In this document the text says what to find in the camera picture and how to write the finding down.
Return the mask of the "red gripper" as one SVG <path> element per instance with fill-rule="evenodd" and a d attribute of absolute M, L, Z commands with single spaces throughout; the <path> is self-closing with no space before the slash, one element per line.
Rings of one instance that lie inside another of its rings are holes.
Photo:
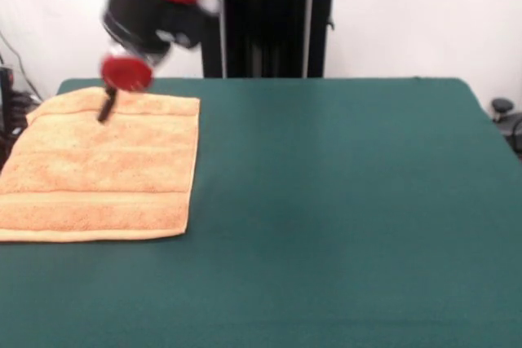
<path fill-rule="evenodd" d="M 117 100 L 117 90 L 146 91 L 153 80 L 153 69 L 144 60 L 127 55 L 105 57 L 100 74 L 107 87 L 106 99 L 97 117 L 99 123 L 109 119 Z"/>

